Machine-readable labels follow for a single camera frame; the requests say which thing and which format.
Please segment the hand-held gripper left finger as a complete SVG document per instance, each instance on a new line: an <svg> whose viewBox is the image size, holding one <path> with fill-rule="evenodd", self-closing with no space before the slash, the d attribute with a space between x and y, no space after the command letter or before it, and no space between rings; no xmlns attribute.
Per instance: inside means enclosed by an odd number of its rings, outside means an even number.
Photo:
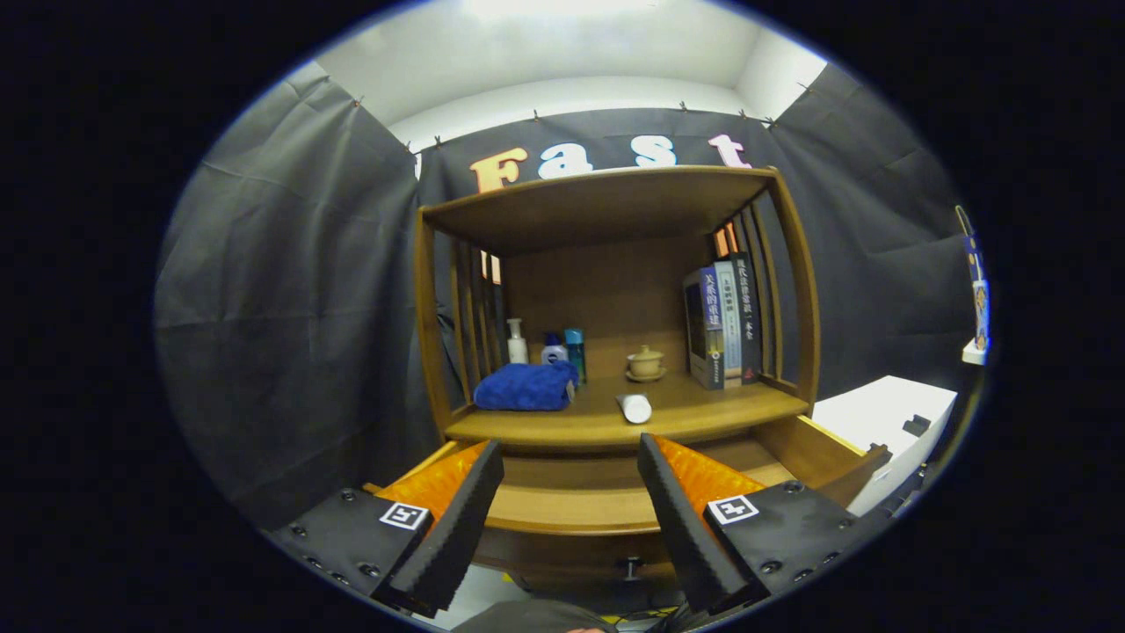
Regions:
<svg viewBox="0 0 1125 633"><path fill-rule="evenodd" d="M454 599L503 477L500 442L477 442L377 492L334 492L264 536L350 593L433 617Z"/></svg>

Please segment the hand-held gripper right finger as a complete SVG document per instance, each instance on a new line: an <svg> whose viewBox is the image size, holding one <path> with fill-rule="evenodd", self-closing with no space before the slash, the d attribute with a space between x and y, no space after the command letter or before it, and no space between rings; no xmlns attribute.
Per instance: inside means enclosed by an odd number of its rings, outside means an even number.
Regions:
<svg viewBox="0 0 1125 633"><path fill-rule="evenodd" d="M875 513L850 513L799 480L760 486L651 433L636 467L692 609L742 608L810 584L875 535Z"/></svg>

